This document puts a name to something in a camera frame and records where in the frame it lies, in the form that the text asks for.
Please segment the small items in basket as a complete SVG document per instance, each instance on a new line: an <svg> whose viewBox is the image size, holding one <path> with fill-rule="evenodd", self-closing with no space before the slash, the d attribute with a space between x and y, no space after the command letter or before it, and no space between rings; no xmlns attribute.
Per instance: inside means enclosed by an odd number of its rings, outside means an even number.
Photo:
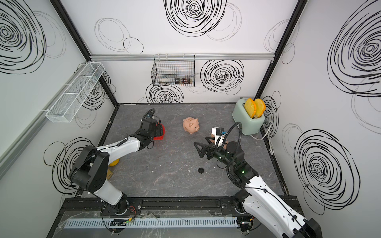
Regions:
<svg viewBox="0 0 381 238"><path fill-rule="evenodd" d="M179 77L176 77L175 78L175 84L192 84L192 79L190 78L179 78Z"/></svg>

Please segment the yellow toast slice right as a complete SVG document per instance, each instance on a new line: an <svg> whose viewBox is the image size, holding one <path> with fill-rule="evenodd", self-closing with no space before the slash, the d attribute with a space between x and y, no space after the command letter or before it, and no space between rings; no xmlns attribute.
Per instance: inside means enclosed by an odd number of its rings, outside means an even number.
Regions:
<svg viewBox="0 0 381 238"><path fill-rule="evenodd" d="M256 118L260 118L262 117L262 115L264 114L265 110L266 110L266 105L264 103L264 101L262 99L256 99L254 101L255 105L256 105L256 113L255 113L255 117Z"/></svg>

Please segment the mint green toaster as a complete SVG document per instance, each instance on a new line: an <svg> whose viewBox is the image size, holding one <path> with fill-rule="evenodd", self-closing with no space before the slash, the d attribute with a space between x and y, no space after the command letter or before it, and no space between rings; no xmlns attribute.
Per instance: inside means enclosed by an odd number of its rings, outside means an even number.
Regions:
<svg viewBox="0 0 381 238"><path fill-rule="evenodd" d="M235 105L232 117L234 121L240 122L242 124L242 130L244 135L254 135L257 134L262 125L265 122L265 116L260 118L250 118L246 110L244 109L244 104L247 101L247 98L239 99Z"/></svg>

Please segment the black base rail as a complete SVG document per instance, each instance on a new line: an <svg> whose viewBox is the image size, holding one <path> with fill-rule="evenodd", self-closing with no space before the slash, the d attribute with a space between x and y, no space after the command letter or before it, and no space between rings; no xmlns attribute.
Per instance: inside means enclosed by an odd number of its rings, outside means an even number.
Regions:
<svg viewBox="0 0 381 238"><path fill-rule="evenodd" d="M239 215L244 212L243 205L233 196L218 197L130 197L127 198L128 214L141 214L143 211L180 211L208 210L223 215ZM74 197L66 199L59 211L99 211L102 201L96 197Z"/></svg>

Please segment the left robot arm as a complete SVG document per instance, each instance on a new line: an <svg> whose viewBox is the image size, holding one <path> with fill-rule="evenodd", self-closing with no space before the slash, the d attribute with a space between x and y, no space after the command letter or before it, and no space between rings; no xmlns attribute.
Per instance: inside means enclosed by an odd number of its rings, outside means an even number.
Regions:
<svg viewBox="0 0 381 238"><path fill-rule="evenodd" d="M71 184L79 186L106 203L112 212L123 215L129 208L127 196L107 179L109 165L122 157L147 148L163 134L161 121L141 120L140 128L132 135L106 146L86 146L69 173Z"/></svg>

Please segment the light pink piggy bank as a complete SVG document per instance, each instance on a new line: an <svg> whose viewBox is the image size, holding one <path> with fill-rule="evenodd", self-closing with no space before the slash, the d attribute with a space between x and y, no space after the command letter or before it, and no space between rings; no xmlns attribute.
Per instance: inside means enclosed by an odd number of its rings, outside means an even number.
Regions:
<svg viewBox="0 0 381 238"><path fill-rule="evenodd" d="M183 120L183 128L184 131L194 134L199 131L200 126L199 126L199 121L198 119L188 117Z"/></svg>

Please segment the yellow mug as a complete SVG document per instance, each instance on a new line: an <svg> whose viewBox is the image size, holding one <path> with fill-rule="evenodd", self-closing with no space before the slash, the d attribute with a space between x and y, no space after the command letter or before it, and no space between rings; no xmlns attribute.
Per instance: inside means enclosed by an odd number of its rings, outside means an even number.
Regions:
<svg viewBox="0 0 381 238"><path fill-rule="evenodd" d="M109 167L116 166L119 163L119 161L120 161L120 159L113 161L112 163L109 164Z"/></svg>

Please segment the orange-tan piggy bank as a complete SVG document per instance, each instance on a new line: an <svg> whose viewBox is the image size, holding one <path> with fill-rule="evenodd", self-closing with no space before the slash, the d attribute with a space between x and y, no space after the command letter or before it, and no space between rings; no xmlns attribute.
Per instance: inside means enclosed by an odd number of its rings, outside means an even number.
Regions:
<svg viewBox="0 0 381 238"><path fill-rule="evenodd" d="M211 143L215 143L215 140L214 140L215 136L213 134L210 135L210 142ZM225 141L224 144L223 144L223 148L226 149L227 148L227 144L229 143L229 141Z"/></svg>

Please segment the red piggy bank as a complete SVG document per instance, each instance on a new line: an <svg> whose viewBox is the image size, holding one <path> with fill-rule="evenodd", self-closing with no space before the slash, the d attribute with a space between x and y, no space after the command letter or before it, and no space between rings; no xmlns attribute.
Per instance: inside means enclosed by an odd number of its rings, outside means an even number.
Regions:
<svg viewBox="0 0 381 238"><path fill-rule="evenodd" d="M154 140L162 140L165 135L165 127L163 124L158 124L155 130Z"/></svg>

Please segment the yellow toast slice left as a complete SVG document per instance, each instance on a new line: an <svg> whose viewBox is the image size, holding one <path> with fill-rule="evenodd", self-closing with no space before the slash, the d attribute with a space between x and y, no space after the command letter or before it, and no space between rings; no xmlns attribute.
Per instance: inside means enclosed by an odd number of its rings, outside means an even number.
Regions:
<svg viewBox="0 0 381 238"><path fill-rule="evenodd" d="M244 104L244 109L251 119L255 117L257 112L257 105L253 99L249 98L246 100Z"/></svg>

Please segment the yellow toast slice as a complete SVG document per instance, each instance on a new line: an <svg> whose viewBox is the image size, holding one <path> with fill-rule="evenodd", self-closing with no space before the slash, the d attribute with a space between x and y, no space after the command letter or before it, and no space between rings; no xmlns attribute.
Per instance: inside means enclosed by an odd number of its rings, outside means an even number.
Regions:
<svg viewBox="0 0 381 238"><path fill-rule="evenodd" d="M264 114L265 110L266 110L266 105L264 103L264 101L262 99L256 99L254 101L255 105L256 105L256 113L255 113L255 117L256 118L260 118L262 117L262 115Z"/></svg>
<svg viewBox="0 0 381 238"><path fill-rule="evenodd" d="M244 104L244 109L251 119L255 117L257 112L257 105L253 99L249 98L246 100Z"/></svg>

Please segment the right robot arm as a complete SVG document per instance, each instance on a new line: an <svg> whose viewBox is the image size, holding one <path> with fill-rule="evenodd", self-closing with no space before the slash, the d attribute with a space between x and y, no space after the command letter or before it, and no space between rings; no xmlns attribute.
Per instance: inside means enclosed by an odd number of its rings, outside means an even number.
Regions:
<svg viewBox="0 0 381 238"><path fill-rule="evenodd" d="M321 226L313 218L306 219L275 194L258 172L245 160L237 142L217 149L214 143L194 142L200 156L217 159L226 165L232 183L240 188L235 194L236 209L258 219L278 238L321 238Z"/></svg>

